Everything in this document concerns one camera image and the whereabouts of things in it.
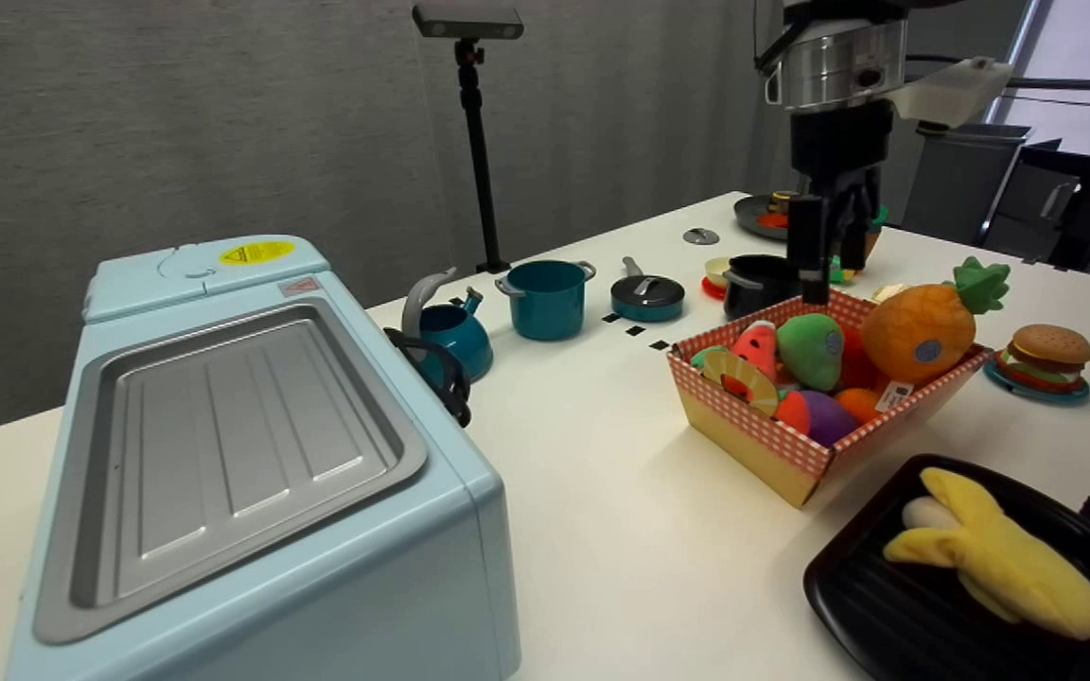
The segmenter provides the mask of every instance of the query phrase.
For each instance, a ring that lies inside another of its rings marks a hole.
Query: cooler lid
[[[297,304],[84,366],[40,641],[71,643],[419,474],[344,326]]]

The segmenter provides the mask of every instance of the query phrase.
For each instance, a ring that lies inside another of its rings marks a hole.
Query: teal cup
[[[582,328],[582,295],[595,265],[588,263],[528,263],[498,288],[510,298],[510,326],[532,342],[568,342]]]

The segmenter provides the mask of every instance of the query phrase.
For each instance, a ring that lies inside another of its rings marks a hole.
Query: toy hamburger
[[[1090,387],[1082,366],[1090,342],[1064,326],[1021,326],[1010,345],[990,363],[990,377],[1035,403],[1079,404]]]

